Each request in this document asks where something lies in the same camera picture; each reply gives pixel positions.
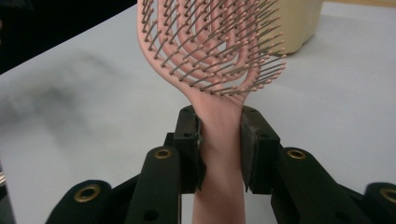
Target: white table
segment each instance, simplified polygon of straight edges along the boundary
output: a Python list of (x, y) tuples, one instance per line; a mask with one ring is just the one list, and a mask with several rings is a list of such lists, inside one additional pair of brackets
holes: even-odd
[[(395, 8), (325, 3), (316, 35), (247, 105), (283, 146), (363, 193), (396, 183), (395, 71)], [(0, 158), (17, 222), (44, 223), (84, 180), (115, 187), (140, 173), (188, 104), (140, 53), (135, 7), (0, 76)], [(276, 223), (269, 199), (246, 195), (247, 223)]]

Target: hairbrush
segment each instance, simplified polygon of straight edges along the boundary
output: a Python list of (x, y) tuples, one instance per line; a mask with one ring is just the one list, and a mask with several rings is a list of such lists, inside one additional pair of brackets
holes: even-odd
[(202, 190), (192, 223), (245, 223), (240, 119), (248, 95), (285, 68), (276, 0), (138, 0), (137, 35), (149, 64), (202, 121)]

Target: brass screw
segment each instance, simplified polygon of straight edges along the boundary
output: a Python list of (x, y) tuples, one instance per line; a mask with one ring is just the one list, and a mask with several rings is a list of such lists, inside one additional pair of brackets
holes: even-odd
[(306, 158), (305, 154), (302, 151), (296, 149), (289, 150), (288, 155), (296, 160), (303, 160)]
[(159, 149), (154, 154), (155, 158), (163, 160), (172, 156), (171, 150), (167, 148)]
[(79, 189), (75, 194), (75, 201), (78, 203), (86, 203), (96, 198), (100, 193), (100, 186), (97, 184), (91, 184)]
[(381, 189), (381, 195), (392, 203), (396, 203), (396, 189)]

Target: hairbrush head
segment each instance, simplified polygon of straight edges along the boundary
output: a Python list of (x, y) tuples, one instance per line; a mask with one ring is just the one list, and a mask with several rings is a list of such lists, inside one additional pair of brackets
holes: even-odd
[(150, 65), (189, 97), (246, 96), (285, 68), (274, 0), (139, 0), (138, 39)]

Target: beige container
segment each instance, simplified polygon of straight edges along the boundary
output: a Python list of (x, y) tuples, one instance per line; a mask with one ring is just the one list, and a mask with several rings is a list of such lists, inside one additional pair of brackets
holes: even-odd
[(263, 38), (276, 35), (280, 30), (284, 33), (280, 39), (285, 40), (282, 53), (297, 51), (316, 31), (322, 5), (323, 0), (279, 0), (271, 8), (280, 7), (278, 23), (282, 26)]

